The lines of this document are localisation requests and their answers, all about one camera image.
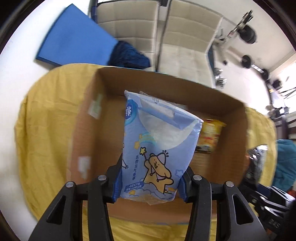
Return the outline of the yellow tablecloth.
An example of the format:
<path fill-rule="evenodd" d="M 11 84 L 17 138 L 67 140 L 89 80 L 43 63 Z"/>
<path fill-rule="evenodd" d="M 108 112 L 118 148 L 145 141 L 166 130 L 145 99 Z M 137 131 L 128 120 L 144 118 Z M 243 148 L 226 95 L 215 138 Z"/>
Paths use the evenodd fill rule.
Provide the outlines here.
<path fill-rule="evenodd" d="M 217 240 L 268 240 L 238 189 L 241 182 L 214 183 L 193 171 L 189 221 L 157 224 L 109 215 L 117 163 L 89 182 L 67 180 L 72 135 L 86 88 L 78 78 L 92 66 L 101 67 L 68 64 L 51 70 L 21 105 L 15 126 L 20 178 L 26 201 L 39 218 L 30 240 L 210 240 L 212 213 L 217 216 Z M 247 133 L 256 127 L 265 134 L 262 143 L 274 150 L 273 123 L 265 116 L 251 120 L 247 108 L 245 113 Z"/>

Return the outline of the teal bean bag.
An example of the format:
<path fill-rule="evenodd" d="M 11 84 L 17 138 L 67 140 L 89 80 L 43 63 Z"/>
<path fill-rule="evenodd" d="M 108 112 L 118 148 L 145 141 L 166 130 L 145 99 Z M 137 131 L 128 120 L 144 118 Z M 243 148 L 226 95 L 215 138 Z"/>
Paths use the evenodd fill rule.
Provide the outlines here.
<path fill-rule="evenodd" d="M 292 140 L 280 139 L 277 145 L 277 164 L 273 186 L 287 192 L 295 182 L 295 144 Z"/>

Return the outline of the black snack bag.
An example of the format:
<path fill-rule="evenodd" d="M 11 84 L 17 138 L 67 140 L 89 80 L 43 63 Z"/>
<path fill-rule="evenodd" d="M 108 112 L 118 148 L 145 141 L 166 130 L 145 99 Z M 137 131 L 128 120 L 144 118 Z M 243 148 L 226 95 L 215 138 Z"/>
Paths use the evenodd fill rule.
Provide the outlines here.
<path fill-rule="evenodd" d="M 257 186 L 267 158 L 268 145 L 259 145 L 246 152 L 248 166 L 244 180 L 251 186 Z"/>

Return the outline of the black blue weight bench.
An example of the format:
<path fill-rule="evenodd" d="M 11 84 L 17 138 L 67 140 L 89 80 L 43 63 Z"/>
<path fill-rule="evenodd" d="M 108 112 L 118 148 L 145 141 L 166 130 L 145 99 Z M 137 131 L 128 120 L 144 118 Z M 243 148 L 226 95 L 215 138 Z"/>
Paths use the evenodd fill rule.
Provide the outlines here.
<path fill-rule="evenodd" d="M 208 53 L 208 62 L 211 69 L 211 78 L 212 78 L 212 88 L 216 88 L 216 79 L 215 79 L 215 58 L 214 58 L 214 51 L 213 51 L 213 45 L 210 46 Z"/>

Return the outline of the yellow guoba snack bag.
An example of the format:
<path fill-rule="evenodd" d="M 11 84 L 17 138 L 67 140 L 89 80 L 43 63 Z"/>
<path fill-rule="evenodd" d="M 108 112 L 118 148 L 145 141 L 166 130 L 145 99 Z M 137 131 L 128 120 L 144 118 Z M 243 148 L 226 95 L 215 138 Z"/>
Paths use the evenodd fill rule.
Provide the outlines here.
<path fill-rule="evenodd" d="M 224 127 L 226 127 L 226 124 L 220 120 L 204 119 L 196 152 L 213 153 Z"/>

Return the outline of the blue cartoon tissue pack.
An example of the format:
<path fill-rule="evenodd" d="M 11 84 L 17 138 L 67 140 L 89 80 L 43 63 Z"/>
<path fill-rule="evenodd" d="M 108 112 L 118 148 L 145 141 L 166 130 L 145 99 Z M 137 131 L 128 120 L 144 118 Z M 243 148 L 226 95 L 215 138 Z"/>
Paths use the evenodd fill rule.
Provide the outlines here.
<path fill-rule="evenodd" d="M 121 198 L 149 205 L 174 200 L 203 120 L 167 101 L 125 91 Z"/>

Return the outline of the left white padded chair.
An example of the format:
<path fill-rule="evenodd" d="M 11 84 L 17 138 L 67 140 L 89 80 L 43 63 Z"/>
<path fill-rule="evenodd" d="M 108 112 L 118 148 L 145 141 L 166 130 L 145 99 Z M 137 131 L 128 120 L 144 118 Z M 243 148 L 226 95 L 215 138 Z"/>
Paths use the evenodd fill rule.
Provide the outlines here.
<path fill-rule="evenodd" d="M 147 56 L 156 70 L 158 1 L 105 1 L 97 4 L 97 23 L 115 39 L 126 41 Z"/>

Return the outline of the chrome dumbbell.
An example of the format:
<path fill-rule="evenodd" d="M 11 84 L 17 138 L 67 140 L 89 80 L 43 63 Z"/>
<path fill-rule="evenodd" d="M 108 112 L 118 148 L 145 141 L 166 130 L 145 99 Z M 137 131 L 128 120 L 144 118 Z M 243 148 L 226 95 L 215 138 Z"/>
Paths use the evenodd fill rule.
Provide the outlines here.
<path fill-rule="evenodd" d="M 223 70 L 220 68 L 214 68 L 214 77 L 216 87 L 223 89 L 227 83 L 227 79 L 222 76 Z"/>

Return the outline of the blue foam mat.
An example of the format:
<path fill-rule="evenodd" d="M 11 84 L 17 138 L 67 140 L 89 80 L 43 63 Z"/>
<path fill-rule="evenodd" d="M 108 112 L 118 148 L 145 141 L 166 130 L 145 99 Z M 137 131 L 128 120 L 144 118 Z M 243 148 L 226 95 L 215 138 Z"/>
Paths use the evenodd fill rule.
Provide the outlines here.
<path fill-rule="evenodd" d="M 71 63 L 106 66 L 117 43 L 117 39 L 71 4 L 49 29 L 36 59 L 54 66 Z"/>

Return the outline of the open cardboard box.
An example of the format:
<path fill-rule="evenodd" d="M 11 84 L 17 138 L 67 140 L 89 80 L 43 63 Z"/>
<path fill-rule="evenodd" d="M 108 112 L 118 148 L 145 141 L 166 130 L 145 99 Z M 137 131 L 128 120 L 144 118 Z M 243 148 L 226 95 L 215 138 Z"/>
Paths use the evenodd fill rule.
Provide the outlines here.
<path fill-rule="evenodd" d="M 187 223 L 177 194 L 190 167 L 210 182 L 239 184 L 246 169 L 244 104 L 173 76 L 97 67 L 86 84 L 72 135 L 67 180 L 86 183 L 123 159 L 120 197 L 109 215 L 129 221 Z"/>

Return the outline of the white barbell rack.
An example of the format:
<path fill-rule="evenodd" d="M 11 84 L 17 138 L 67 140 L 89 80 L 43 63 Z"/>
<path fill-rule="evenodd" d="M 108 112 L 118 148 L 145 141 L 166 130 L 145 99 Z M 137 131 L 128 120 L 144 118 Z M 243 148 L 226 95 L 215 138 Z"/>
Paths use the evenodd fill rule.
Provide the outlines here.
<path fill-rule="evenodd" d="M 222 58 L 222 63 L 224 65 L 228 64 L 228 60 L 225 55 L 226 50 L 233 44 L 234 40 L 239 37 L 239 33 L 237 32 L 238 24 L 239 23 L 237 23 L 227 35 L 224 35 L 223 30 L 221 30 L 221 35 L 214 39 L 214 45 L 216 46 L 217 52 Z"/>

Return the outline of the floor barbell with plates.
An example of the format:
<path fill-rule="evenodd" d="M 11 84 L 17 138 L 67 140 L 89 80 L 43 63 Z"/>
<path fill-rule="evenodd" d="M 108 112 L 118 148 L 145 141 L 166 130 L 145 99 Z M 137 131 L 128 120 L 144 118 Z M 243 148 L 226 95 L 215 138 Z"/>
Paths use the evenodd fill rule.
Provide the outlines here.
<path fill-rule="evenodd" d="M 254 62 L 252 61 L 252 58 L 249 55 L 242 56 L 241 66 L 246 69 L 252 68 L 260 74 L 262 80 L 264 81 L 269 80 L 269 71 L 267 69 L 260 68 L 259 66 L 255 65 Z"/>

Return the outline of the right white padded chair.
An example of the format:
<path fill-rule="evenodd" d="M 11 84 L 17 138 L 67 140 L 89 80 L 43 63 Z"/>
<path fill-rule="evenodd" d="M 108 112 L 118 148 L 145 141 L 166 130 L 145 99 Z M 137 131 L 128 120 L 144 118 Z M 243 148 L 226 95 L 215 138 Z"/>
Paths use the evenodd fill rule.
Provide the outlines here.
<path fill-rule="evenodd" d="M 171 1 L 157 71 L 215 88 L 208 52 L 223 17 L 189 1 Z"/>

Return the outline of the racked barbell with plates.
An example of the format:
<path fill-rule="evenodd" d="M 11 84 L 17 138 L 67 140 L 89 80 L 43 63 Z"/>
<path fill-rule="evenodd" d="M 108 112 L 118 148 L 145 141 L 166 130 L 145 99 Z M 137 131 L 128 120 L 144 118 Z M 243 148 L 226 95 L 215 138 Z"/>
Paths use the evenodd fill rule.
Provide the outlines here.
<path fill-rule="evenodd" d="M 247 23 L 253 19 L 253 10 L 247 12 L 242 20 L 239 22 L 237 27 L 237 32 L 239 33 L 239 37 L 246 42 L 247 44 L 254 44 L 257 39 L 257 35 L 255 30 L 250 27 Z"/>

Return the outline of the white padded chair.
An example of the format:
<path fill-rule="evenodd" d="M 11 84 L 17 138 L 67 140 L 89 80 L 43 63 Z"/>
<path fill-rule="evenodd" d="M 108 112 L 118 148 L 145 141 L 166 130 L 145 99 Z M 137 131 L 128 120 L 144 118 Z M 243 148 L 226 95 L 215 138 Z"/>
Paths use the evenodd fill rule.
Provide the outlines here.
<path fill-rule="evenodd" d="M 126 41 L 147 56 L 156 70 L 158 1 L 105 1 L 97 4 L 97 23 L 115 39 Z"/>
<path fill-rule="evenodd" d="M 171 1 L 157 71 L 215 88 L 208 52 L 223 17 L 189 1 Z"/>

